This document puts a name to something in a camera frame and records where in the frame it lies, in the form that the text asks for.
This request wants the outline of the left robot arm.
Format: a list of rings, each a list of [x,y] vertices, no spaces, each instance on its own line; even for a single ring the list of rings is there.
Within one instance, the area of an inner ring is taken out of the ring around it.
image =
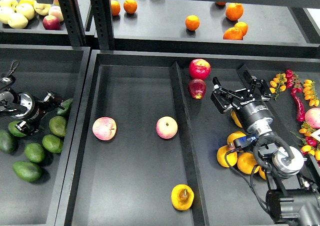
[[[43,100],[27,92],[15,92],[11,85],[16,81],[13,73],[19,66],[13,60],[9,71],[0,75],[0,115],[11,116],[19,120],[15,128],[25,135],[32,135],[39,130],[41,120],[57,108],[64,109],[64,99],[48,91]]]

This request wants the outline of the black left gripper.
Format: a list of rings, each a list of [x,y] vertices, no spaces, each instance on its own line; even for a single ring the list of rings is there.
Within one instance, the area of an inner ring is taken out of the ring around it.
[[[64,110],[66,108],[64,105],[65,100],[52,91],[46,92],[43,101],[40,101],[30,93],[18,93],[18,97],[20,99],[20,105],[26,107],[26,111],[17,115],[17,119],[23,120],[19,121],[15,125],[15,128],[25,135],[33,135],[38,132],[40,126],[39,121],[47,114],[46,109],[53,110],[61,108]]]

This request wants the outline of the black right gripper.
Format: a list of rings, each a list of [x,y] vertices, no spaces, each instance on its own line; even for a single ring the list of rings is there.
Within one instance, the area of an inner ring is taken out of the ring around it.
[[[266,81],[253,76],[245,64],[239,66],[236,72],[245,88],[236,91],[228,90],[222,87],[217,77],[213,77],[211,100],[221,114],[234,109],[247,133],[272,132],[270,124],[274,116],[264,101],[269,101],[273,94]]]

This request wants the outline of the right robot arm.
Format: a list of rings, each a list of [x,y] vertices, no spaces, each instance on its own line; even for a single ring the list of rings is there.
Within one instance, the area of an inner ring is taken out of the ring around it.
[[[234,110],[247,136],[235,139],[228,156],[242,151],[255,159],[250,175],[257,167],[265,173],[268,191],[265,200],[257,198],[274,223],[288,225],[319,225],[320,170],[311,156],[289,146],[272,130],[274,116],[266,102],[272,93],[264,79],[251,75],[245,65],[236,70],[244,88],[225,89],[217,77],[212,80],[211,100],[220,113]]]

